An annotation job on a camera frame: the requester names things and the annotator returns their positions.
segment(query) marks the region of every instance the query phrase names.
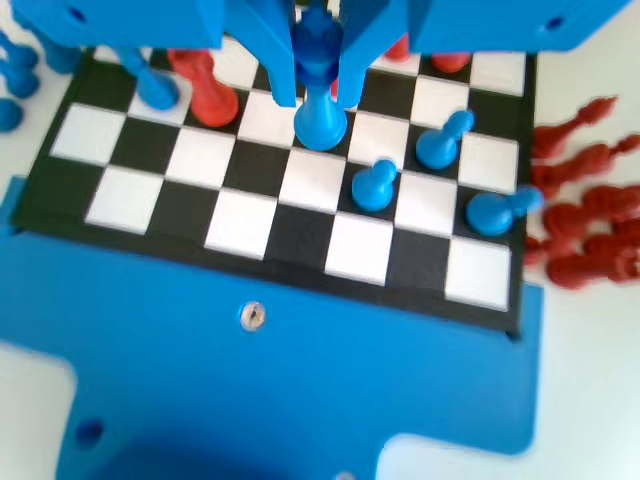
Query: white table surface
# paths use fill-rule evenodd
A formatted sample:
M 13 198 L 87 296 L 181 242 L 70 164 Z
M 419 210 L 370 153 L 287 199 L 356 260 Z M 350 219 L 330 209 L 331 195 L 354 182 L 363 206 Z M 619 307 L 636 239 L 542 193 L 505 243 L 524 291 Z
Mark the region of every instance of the white table surface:
M 31 44 L 0 0 L 0 28 Z M 590 143 L 640 132 L 640 0 L 583 46 L 539 60 L 537 123 L 557 123 L 595 96 L 620 100 L 614 114 L 580 130 L 565 157 Z M 69 82 L 42 63 L 42 81 L 25 107 L 23 126 L 0 136 L 0 198 L 12 175 L 28 173 Z M 6 96 L 4 84 L 0 97 Z M 640 153 L 621 158 L 608 178 L 568 186 L 577 200 L 591 184 L 640 181 Z M 537 217 L 530 232 L 544 235 Z M 546 288 L 537 434 L 518 457 L 504 457 L 400 435 L 383 450 L 380 480 L 638 480 L 640 479 L 640 289 L 599 284 L 581 292 L 554 288 L 540 271 L 528 280 Z M 59 363 L 0 343 L 0 479 L 50 480 L 75 389 Z

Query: blue plastic mount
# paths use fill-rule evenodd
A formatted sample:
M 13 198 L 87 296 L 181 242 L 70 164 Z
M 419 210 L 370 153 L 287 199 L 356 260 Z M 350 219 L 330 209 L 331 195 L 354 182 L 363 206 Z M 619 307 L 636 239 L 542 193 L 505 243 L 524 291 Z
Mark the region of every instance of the blue plastic mount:
M 58 480 L 373 479 L 415 433 L 515 454 L 533 437 L 542 290 L 521 338 L 16 232 L 0 207 L 0 338 L 78 378 Z M 250 333 L 239 313 L 264 305 Z
M 338 103 L 358 103 L 369 65 L 407 32 L 411 50 L 422 53 L 568 50 L 629 1 L 342 0 Z M 13 6 L 67 46 L 220 48 L 227 31 L 266 67 L 274 100 L 295 106 L 292 0 L 13 0 Z

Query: black square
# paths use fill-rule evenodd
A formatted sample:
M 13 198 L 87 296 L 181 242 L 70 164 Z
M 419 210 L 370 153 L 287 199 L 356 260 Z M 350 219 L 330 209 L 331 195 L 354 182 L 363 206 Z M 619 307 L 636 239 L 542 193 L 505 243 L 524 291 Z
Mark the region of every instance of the black square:
M 476 122 L 473 131 L 493 137 L 517 140 L 522 124 L 529 124 L 524 118 L 521 97 L 503 93 L 486 92 L 472 88 L 469 91 L 469 109 Z
M 121 65 L 91 60 L 75 101 L 106 110 L 126 112 L 135 91 L 135 77 Z
M 444 292 L 448 262 L 449 239 L 396 228 L 386 285 Z
M 458 185 L 458 191 L 456 195 L 456 210 L 453 220 L 453 234 L 458 237 L 473 238 L 475 240 L 483 240 L 485 242 L 498 243 L 502 245 L 511 244 L 515 238 L 515 232 L 517 230 L 516 225 L 522 222 L 523 219 L 517 219 L 514 221 L 514 228 L 509 231 L 498 235 L 496 237 L 488 237 L 476 232 L 467 222 L 466 209 L 467 204 L 473 197 L 479 193 L 489 193 L 477 188 L 467 187 L 464 185 Z
M 370 69 L 358 110 L 410 119 L 416 77 Z
M 128 117 L 111 156 L 112 165 L 163 175 L 180 129 Z
M 444 80 L 454 80 L 461 83 L 469 83 L 471 81 L 471 65 L 473 63 L 473 55 L 471 61 L 455 73 L 445 73 L 438 70 L 431 63 L 431 55 L 424 55 L 420 59 L 420 75 L 428 77 L 442 78 Z
M 353 135 L 353 122 L 356 119 L 356 113 L 355 112 L 350 112 L 350 111 L 345 111 L 344 113 L 347 114 L 347 131 L 344 134 L 344 137 L 342 137 L 342 140 L 340 141 L 340 143 L 338 145 L 336 145 L 335 147 L 333 147 L 330 150 L 325 150 L 324 153 L 331 153 L 333 155 L 338 155 L 340 157 L 347 157 L 347 154 L 349 153 L 349 145 L 351 144 L 351 135 Z M 298 148 L 303 148 L 305 150 L 310 150 L 307 147 L 305 147 L 304 145 L 302 145 L 302 143 L 300 143 L 300 140 L 298 140 L 298 137 L 296 136 L 293 140 L 293 146 L 294 147 L 298 147 Z
M 358 215 L 365 215 L 371 218 L 378 218 L 380 220 L 387 220 L 393 222 L 396 216 L 396 205 L 398 204 L 398 185 L 400 185 L 400 174 L 393 182 L 393 199 L 387 208 L 379 212 L 367 212 L 360 208 L 353 201 L 351 195 L 351 184 L 353 183 L 353 176 L 361 170 L 364 170 L 366 165 L 359 165 L 353 162 L 347 162 L 344 168 L 344 176 L 342 177 L 342 187 L 340 188 L 340 196 L 338 197 L 338 210 L 347 213 L 357 213 Z
M 458 142 L 458 154 L 456 155 L 456 159 L 451 165 L 443 168 L 442 170 L 432 170 L 428 167 L 425 167 L 418 161 L 418 157 L 416 156 L 416 145 L 418 143 L 418 139 L 420 138 L 420 135 L 429 130 L 434 129 L 414 124 L 409 125 L 407 148 L 405 149 L 404 153 L 404 166 L 402 167 L 402 169 L 419 173 L 428 173 L 429 175 L 433 175 L 435 177 L 458 180 L 458 170 L 460 169 L 460 142 Z
M 237 140 L 223 185 L 277 197 L 288 159 L 289 150 Z
M 230 135 L 238 135 L 238 130 L 240 130 L 240 122 L 242 122 L 242 116 L 244 115 L 244 110 L 247 107 L 247 100 L 249 98 L 249 92 L 246 90 L 240 90 L 239 88 L 233 89 L 238 95 L 238 114 L 236 118 L 224 125 L 222 127 L 209 127 L 204 123 L 201 123 L 200 120 L 196 118 L 196 116 L 191 111 L 191 106 L 189 106 L 189 112 L 187 112 L 187 118 L 184 121 L 184 124 L 188 127 L 195 128 L 204 128 L 206 130 L 212 130 L 214 132 L 228 133 Z
M 160 190 L 149 235 L 167 235 L 204 245 L 218 199 L 216 190 L 165 181 Z
M 262 64 L 258 65 L 256 76 L 253 80 L 253 88 L 271 93 L 271 83 L 269 82 L 269 73 Z M 296 80 L 296 97 L 304 98 L 305 86 Z
M 323 271 L 333 218 L 328 213 L 278 204 L 265 259 Z
M 151 58 L 149 59 L 149 65 L 157 70 L 169 70 L 172 71 L 173 67 L 169 62 L 169 56 L 167 51 L 163 49 L 154 49 L 151 52 Z
M 101 167 L 82 162 L 55 157 L 40 159 L 29 175 L 25 205 L 84 222 L 103 171 Z

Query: blue plastic base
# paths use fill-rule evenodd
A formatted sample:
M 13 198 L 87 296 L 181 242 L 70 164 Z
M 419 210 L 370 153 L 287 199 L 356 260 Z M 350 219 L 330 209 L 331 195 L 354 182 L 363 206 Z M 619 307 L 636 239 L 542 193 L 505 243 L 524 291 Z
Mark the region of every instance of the blue plastic base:
M 0 338 L 79 379 L 59 480 L 373 479 L 407 432 L 514 454 L 534 432 L 542 290 L 522 337 L 16 232 Z M 262 302 L 254 333 L 238 314 Z

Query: white square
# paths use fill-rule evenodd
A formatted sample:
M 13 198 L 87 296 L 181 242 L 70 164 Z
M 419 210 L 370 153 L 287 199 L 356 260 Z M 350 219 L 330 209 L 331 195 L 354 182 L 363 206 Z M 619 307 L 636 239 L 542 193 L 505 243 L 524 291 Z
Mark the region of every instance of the white square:
M 180 130 L 167 167 L 167 178 L 205 188 L 220 188 L 235 137 L 207 130 Z
M 449 246 L 445 296 L 506 311 L 510 265 L 507 246 L 454 237 Z
M 205 247 L 262 259 L 277 200 L 238 190 L 220 190 Z
M 144 47 L 140 49 L 140 53 L 142 53 L 142 57 L 148 62 L 151 58 L 151 54 L 153 53 L 153 49 L 150 47 Z M 96 51 L 93 53 L 93 58 L 100 60 L 101 62 L 120 64 L 120 59 L 118 58 L 118 55 L 116 55 L 116 52 L 106 45 L 100 45 L 96 48 Z
M 222 50 L 213 50 L 216 78 L 230 87 L 250 89 L 258 70 L 258 60 L 233 38 L 225 37 Z
M 402 170 L 408 134 L 408 122 L 356 112 L 349 145 L 349 161 L 373 165 L 380 158 L 388 158 L 396 164 L 398 170 Z
M 325 272 L 384 285 L 392 235 L 391 222 L 338 212 Z
M 467 133 L 460 151 L 460 183 L 513 193 L 518 171 L 518 142 Z
M 422 233 L 449 237 L 453 232 L 457 184 L 422 173 L 403 172 L 395 223 Z
M 411 122 L 442 128 L 453 112 L 467 108 L 468 101 L 467 85 L 419 76 L 413 96 Z
M 238 138 L 290 147 L 295 132 L 295 108 L 280 107 L 270 93 L 252 91 L 242 116 Z
M 284 172 L 280 201 L 334 213 L 342 186 L 345 160 L 294 148 Z
M 387 60 L 385 56 L 382 55 L 371 64 L 371 67 L 378 70 L 385 70 L 387 72 L 416 76 L 418 75 L 418 71 L 420 70 L 420 55 L 417 53 L 413 53 L 407 60 L 404 60 L 402 62 L 393 62 L 391 60 Z
M 180 92 L 178 103 L 168 110 L 156 110 L 144 103 L 136 91 L 136 94 L 131 101 L 131 105 L 129 105 L 129 115 L 132 117 L 154 120 L 156 122 L 180 125 L 184 122 L 184 119 L 187 116 L 187 111 L 189 110 L 189 105 L 191 104 L 191 94 L 193 92 L 191 83 L 175 73 L 159 73 L 168 76 L 176 82 L 178 91 Z
M 160 175 L 110 166 L 104 171 L 85 221 L 142 235 L 161 187 Z
M 471 86 L 522 95 L 525 64 L 524 53 L 476 53 L 471 62 Z
M 51 148 L 54 157 L 107 165 L 125 115 L 73 104 Z

